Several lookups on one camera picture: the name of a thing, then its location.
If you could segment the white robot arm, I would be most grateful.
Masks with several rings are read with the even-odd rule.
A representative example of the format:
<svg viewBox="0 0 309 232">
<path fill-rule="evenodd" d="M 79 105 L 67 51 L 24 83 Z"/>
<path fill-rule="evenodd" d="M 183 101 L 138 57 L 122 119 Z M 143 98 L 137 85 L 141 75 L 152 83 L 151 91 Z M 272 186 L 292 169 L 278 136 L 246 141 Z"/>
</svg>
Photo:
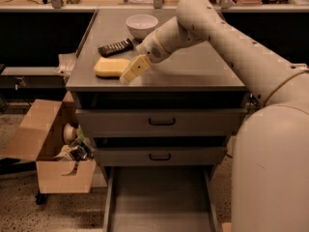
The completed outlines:
<svg viewBox="0 0 309 232">
<path fill-rule="evenodd" d="M 232 166 L 232 232 L 309 232 L 309 72 L 224 21 L 209 0 L 176 14 L 138 45 L 129 83 L 176 50 L 207 41 L 261 105 L 239 129 Z"/>
</svg>

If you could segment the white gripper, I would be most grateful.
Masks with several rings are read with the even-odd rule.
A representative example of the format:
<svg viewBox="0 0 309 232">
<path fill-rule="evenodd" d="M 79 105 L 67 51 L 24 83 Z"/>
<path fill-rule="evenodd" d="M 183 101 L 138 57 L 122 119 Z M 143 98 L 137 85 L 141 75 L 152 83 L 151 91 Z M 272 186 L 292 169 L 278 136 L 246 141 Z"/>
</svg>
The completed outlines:
<svg viewBox="0 0 309 232">
<path fill-rule="evenodd" d="M 156 31 L 153 31 L 136 46 L 136 50 L 141 55 L 135 57 L 120 76 L 120 81 L 123 84 L 129 84 L 134 78 L 146 72 L 152 63 L 160 63 L 170 56 L 160 44 Z"/>
</svg>

